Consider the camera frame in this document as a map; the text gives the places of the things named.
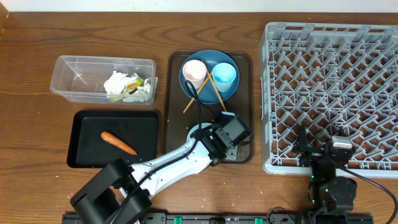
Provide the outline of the light blue bowl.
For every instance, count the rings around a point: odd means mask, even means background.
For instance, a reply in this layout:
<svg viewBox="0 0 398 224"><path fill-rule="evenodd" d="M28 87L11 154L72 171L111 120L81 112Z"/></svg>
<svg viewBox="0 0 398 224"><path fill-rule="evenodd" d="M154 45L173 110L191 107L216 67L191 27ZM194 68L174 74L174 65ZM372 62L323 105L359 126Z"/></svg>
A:
<svg viewBox="0 0 398 224"><path fill-rule="evenodd" d="M183 145L184 149L191 149L193 148L193 143L195 140L190 140L191 138L196 138L197 132L198 132L198 127L199 125L197 124L194 126L187 135L187 140L186 143ZM218 140L215 138L215 135L213 134L213 128L215 125L213 123L202 123L201 124L201 130L202 134L205 135L205 137L197 142L195 147L215 147L219 144Z"/></svg>

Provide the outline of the wooden chopstick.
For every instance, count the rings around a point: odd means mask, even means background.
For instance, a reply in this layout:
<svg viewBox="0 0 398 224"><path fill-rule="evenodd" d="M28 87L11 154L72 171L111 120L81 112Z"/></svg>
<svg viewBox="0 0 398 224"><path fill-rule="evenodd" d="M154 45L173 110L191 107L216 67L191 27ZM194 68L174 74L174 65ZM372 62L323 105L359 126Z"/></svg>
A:
<svg viewBox="0 0 398 224"><path fill-rule="evenodd" d="M197 91L198 94L202 91L202 89L203 89L204 86L207 84L207 82L208 82L208 80L209 80L210 78L211 78L211 74L208 72L208 77L207 77L207 78L205 79L205 81L201 84L201 86L199 87L199 89L198 89L198 91ZM185 113L185 112L189 109L189 107L191 106L191 104L192 104L194 101L195 101L194 98L192 98L192 99L190 100L190 102L188 103L188 105L185 107L183 113Z"/></svg>
<svg viewBox="0 0 398 224"><path fill-rule="evenodd" d="M206 67L206 72L207 72L207 75L208 75L208 79L209 79L209 81L211 82L211 84L212 84L212 86L213 86L213 88L214 88L214 90L215 90L215 93L216 93L216 95L217 95L217 97L218 97L218 99L219 99L219 102L221 103L221 106L222 106L223 110L224 110L225 112L227 112L226 107L225 107L225 105L224 105L224 103L223 103L223 99L222 99L222 97L221 97L221 95L220 95L220 93L219 93L219 91L218 91L218 89L217 89L217 87L216 87L216 85L215 85L215 83L214 83L214 81L213 81L212 74L209 72L209 70L207 69L207 67Z"/></svg>

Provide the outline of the white paper napkin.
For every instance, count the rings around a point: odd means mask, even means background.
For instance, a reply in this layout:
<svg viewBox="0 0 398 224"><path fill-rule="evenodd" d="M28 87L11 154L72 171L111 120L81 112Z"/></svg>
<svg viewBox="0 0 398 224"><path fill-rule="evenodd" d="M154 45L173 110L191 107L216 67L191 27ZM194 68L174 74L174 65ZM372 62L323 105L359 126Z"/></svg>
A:
<svg viewBox="0 0 398 224"><path fill-rule="evenodd" d="M137 87L136 94L139 96L147 96L150 92L151 88L151 79L147 78L144 80L144 83Z"/></svg>

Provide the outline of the orange carrot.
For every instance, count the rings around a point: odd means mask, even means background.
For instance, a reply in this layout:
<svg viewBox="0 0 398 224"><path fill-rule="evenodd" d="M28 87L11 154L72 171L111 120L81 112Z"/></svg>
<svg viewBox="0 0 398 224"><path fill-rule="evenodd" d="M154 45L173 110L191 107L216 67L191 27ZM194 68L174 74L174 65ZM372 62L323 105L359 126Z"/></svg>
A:
<svg viewBox="0 0 398 224"><path fill-rule="evenodd" d="M122 151L124 151L128 154L132 154L133 156L137 155L137 152L131 146L129 146L124 141L120 140L115 135L113 135L107 131L103 131L101 133L101 138L104 141L116 146L117 148L121 149Z"/></svg>

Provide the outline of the white tissue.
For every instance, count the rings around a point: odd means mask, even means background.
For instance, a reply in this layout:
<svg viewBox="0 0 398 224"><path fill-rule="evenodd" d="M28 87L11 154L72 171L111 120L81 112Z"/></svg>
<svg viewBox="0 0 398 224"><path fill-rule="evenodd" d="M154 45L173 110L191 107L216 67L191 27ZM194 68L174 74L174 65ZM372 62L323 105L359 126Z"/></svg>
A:
<svg viewBox="0 0 398 224"><path fill-rule="evenodd" d="M113 71L111 77L103 84L107 94L121 94L126 86L127 74Z"/></svg>

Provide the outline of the yellow green snack wrapper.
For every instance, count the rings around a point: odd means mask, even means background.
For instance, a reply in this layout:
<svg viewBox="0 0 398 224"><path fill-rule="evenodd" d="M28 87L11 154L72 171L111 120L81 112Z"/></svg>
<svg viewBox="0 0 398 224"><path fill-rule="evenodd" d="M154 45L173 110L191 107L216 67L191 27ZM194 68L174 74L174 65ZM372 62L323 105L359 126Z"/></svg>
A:
<svg viewBox="0 0 398 224"><path fill-rule="evenodd" d="M124 77L123 81L125 82L125 87L123 90L123 94L125 95L131 94L137 89L137 87L144 83L144 80L136 73Z"/></svg>

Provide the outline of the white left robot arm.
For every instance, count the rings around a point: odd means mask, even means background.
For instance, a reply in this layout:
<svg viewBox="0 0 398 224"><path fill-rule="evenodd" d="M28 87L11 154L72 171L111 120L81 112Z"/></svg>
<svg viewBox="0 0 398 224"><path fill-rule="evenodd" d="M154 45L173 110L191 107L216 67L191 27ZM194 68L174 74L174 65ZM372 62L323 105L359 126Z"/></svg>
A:
<svg viewBox="0 0 398 224"><path fill-rule="evenodd" d="M102 168L70 200L83 223L135 223L152 198L189 175L217 166L237 141L216 125L198 129L178 149L140 164L117 159Z"/></svg>

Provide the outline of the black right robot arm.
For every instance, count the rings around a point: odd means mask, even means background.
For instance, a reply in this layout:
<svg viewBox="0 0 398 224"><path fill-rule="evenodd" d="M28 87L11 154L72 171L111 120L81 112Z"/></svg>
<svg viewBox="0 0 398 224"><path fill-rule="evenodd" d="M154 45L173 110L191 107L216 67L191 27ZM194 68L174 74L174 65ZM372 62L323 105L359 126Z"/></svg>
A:
<svg viewBox="0 0 398 224"><path fill-rule="evenodd" d="M292 152L300 155L299 164L311 168L308 199L313 209L307 213L312 223L344 222L346 212L352 211L357 183L338 176L336 170L346 165L354 153L354 146L343 130L332 136L321 148L308 143L305 126L300 127Z"/></svg>

